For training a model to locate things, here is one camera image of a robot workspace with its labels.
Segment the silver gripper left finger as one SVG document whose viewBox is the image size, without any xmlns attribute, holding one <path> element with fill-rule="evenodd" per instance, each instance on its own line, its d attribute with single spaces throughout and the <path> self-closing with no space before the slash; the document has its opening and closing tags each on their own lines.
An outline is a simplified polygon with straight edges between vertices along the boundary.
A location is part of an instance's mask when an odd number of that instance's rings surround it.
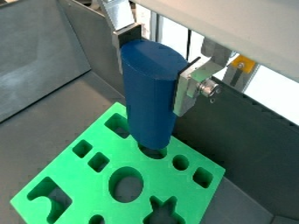
<svg viewBox="0 0 299 224">
<path fill-rule="evenodd" d="M 141 25 L 135 21 L 128 0 L 97 0 L 112 32 L 117 64 L 121 65 L 120 48 L 132 40 L 141 38 Z"/>
</svg>

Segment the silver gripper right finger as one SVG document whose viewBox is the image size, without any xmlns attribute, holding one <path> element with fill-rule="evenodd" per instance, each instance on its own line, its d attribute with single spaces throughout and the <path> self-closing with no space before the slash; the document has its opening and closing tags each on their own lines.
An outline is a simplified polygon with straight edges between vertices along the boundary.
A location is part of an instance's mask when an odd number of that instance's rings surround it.
<svg viewBox="0 0 299 224">
<path fill-rule="evenodd" d="M 209 59 L 203 62 L 197 57 L 179 74 L 172 112 L 183 116 L 196 102 L 199 95 L 211 98 L 219 91 L 219 84 L 211 79 L 229 61 L 231 50 L 205 38 L 200 53 Z"/>
</svg>

